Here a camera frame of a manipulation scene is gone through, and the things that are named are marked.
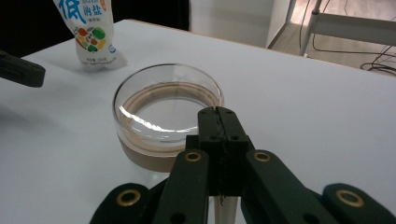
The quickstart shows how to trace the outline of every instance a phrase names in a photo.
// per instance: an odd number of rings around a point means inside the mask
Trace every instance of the glass rim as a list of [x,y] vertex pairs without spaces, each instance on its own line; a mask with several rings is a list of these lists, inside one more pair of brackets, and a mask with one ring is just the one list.
[[125,84],[131,77],[133,77],[133,76],[135,76],[135,75],[137,75],[137,74],[139,74],[139,73],[141,73],[141,72],[143,72],[143,71],[145,71],[145,70],[148,70],[148,69],[150,69],[150,68],[153,68],[153,67],[160,67],[160,66],[181,66],[181,67],[187,67],[187,68],[190,68],[190,69],[192,69],[192,70],[198,71],[198,72],[200,72],[202,75],[208,77],[211,81],[213,81],[213,83],[214,83],[215,86],[217,87],[217,91],[218,91],[217,93],[219,94],[219,106],[223,106],[223,104],[224,104],[223,93],[222,93],[221,88],[219,87],[219,84],[216,82],[216,80],[215,80],[212,76],[210,76],[208,73],[204,72],[203,70],[198,69],[198,68],[196,68],[196,67],[193,67],[193,66],[191,66],[191,65],[183,64],[183,63],[159,63],[159,64],[150,65],[150,66],[147,66],[147,67],[144,67],[144,68],[141,68],[141,69],[137,70],[136,72],[132,73],[132,74],[129,75],[127,78],[125,78],[125,79],[121,82],[121,84],[117,87],[116,92],[114,93],[114,97],[113,97],[113,101],[112,101],[112,106],[111,106],[111,107],[112,107],[112,112],[113,112],[113,117],[114,117],[114,119],[117,121],[117,124],[118,124],[120,127],[122,127],[122,129],[124,129],[125,131],[127,131],[128,133],[130,132],[130,130],[128,130],[128,129],[126,129],[126,128],[124,127],[124,125],[121,123],[121,121],[119,120],[119,118],[118,118],[118,116],[117,116],[117,114],[116,114],[116,99],[117,99],[117,96],[118,96],[118,94],[119,94],[121,88],[124,86],[124,84]]

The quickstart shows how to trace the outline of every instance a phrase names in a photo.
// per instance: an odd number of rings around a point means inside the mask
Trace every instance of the brass insert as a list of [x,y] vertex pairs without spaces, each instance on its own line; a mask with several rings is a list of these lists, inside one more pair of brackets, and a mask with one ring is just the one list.
[[350,190],[339,189],[335,192],[335,195],[341,202],[346,203],[352,207],[364,206],[364,201],[361,196]]
[[254,159],[256,161],[270,161],[271,157],[265,152],[256,152],[254,153]]
[[136,189],[126,189],[117,196],[117,204],[120,206],[131,206],[140,200],[140,192]]
[[189,152],[186,154],[186,161],[200,161],[202,158],[198,152]]

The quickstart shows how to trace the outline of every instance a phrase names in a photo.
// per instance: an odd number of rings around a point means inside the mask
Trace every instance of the metal stand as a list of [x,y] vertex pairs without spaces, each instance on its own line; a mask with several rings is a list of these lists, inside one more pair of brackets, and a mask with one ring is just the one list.
[[312,34],[396,46],[396,22],[320,13],[321,0],[315,4],[309,20],[300,55],[303,56]]
[[335,184],[318,195],[305,188],[275,154],[254,148],[229,109],[201,110],[198,127],[167,180],[150,190],[136,184],[113,189],[91,224],[207,223],[209,196],[219,199],[218,224],[234,223],[237,197],[247,224],[396,223],[360,189]]

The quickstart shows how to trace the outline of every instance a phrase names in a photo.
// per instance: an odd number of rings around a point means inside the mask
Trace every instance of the black clamp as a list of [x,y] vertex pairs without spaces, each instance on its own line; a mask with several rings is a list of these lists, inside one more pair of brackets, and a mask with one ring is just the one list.
[[0,77],[28,87],[41,87],[46,69],[0,50]]

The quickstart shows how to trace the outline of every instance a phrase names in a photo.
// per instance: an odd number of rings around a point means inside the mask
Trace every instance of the colorful label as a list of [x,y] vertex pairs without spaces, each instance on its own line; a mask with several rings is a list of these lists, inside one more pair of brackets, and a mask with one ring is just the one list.
[[74,35],[78,45],[88,52],[95,53],[106,43],[106,33],[100,27],[90,27],[87,30],[76,27]]

